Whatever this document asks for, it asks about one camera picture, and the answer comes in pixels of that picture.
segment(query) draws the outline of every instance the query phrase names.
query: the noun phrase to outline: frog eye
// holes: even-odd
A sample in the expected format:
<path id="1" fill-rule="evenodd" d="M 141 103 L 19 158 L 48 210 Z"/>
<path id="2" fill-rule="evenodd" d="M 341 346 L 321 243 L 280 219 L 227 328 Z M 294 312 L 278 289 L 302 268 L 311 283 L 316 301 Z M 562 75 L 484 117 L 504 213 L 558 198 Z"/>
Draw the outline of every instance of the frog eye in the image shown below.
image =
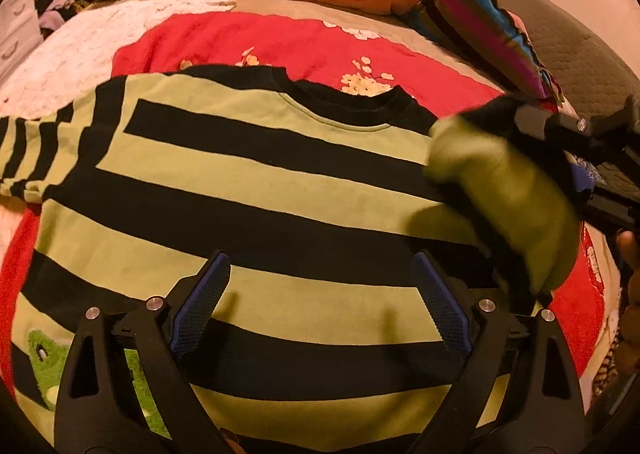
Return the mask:
<path id="1" fill-rule="evenodd" d="M 38 358 L 40 359 L 41 362 L 44 362 L 45 360 L 47 360 L 47 358 L 49 358 L 49 354 L 47 353 L 47 350 L 42 347 L 41 344 L 38 344 L 36 346 L 36 354 L 38 355 Z"/>

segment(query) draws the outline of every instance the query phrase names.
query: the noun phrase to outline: colorful striped pillow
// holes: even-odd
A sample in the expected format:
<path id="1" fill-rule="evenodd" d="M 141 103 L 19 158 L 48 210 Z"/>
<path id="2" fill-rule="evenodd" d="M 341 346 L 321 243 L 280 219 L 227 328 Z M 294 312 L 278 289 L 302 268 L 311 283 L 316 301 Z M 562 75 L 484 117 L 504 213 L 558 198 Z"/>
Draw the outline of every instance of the colorful striped pillow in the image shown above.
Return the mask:
<path id="1" fill-rule="evenodd" d="M 506 90 L 562 101 L 526 32 L 497 0 L 423 0 L 417 12 L 428 38 L 486 70 Z"/>

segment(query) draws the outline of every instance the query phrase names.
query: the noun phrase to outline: cabinet handle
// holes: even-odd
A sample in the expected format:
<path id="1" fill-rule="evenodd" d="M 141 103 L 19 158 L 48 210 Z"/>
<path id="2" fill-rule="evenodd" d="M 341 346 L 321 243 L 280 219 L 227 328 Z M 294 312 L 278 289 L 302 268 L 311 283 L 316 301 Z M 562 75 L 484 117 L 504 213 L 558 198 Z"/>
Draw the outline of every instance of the cabinet handle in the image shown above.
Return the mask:
<path id="1" fill-rule="evenodd" d="M 6 53 L 2 53 L 2 56 L 0 56 L 0 58 L 2 58 L 3 60 L 8 60 L 12 56 L 14 56 L 14 53 L 17 51 L 17 49 L 18 49 L 18 40 L 14 42 L 14 47 L 8 50 Z"/>

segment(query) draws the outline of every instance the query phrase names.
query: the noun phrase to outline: human hand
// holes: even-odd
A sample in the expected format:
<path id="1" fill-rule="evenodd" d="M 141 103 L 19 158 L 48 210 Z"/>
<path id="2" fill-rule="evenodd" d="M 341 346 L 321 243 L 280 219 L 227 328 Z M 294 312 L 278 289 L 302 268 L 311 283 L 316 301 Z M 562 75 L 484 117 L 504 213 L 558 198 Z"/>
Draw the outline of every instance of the human hand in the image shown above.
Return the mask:
<path id="1" fill-rule="evenodd" d="M 629 306 L 620 319 L 623 342 L 616 351 L 616 368 L 622 373 L 637 373 L 640 371 L 640 244 L 633 232 L 624 231 L 618 236 L 618 246 L 634 274 L 629 280 Z"/>

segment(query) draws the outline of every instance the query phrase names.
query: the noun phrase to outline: white drawer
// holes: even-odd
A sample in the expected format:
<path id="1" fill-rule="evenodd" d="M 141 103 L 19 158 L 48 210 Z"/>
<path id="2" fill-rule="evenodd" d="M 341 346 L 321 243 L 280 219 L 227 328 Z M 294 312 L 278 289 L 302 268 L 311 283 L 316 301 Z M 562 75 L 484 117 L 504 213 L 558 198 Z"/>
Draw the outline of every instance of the white drawer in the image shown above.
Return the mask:
<path id="1" fill-rule="evenodd" d="M 41 42 L 38 15 L 31 11 L 20 26 L 0 41 L 0 77 L 20 64 Z"/>
<path id="2" fill-rule="evenodd" d="M 29 15 L 35 11 L 34 0 L 3 0 L 0 4 L 0 23 L 4 31 L 0 35 L 9 34 L 21 26 Z"/>

